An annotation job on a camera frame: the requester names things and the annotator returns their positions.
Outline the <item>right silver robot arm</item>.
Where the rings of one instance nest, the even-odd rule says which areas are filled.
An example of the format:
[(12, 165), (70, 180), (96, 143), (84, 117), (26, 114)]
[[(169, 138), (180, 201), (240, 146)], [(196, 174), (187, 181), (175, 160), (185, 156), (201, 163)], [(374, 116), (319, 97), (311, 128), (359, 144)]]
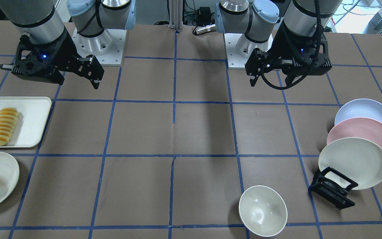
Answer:
[(62, 85), (62, 72), (88, 79), (98, 89), (104, 56), (117, 53), (112, 31), (133, 29), (134, 0), (68, 0), (76, 27), (71, 37), (51, 0), (0, 0), (0, 9), (20, 32), (15, 61), (0, 64), (23, 80)]

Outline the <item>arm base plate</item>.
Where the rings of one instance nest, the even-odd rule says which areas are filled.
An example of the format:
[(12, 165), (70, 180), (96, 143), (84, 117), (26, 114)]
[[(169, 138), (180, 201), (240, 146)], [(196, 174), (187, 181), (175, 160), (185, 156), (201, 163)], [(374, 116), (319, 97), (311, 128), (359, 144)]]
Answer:
[(224, 34), (225, 50), (229, 69), (244, 70), (251, 52), (255, 48), (262, 51), (268, 51), (273, 42), (273, 36), (270, 34), (268, 40), (264, 43), (255, 43), (248, 40), (244, 34), (226, 33)]
[(105, 29), (99, 36), (85, 38), (75, 29), (72, 38), (81, 56), (94, 55), (102, 66), (121, 66), (127, 33), (123, 29)]

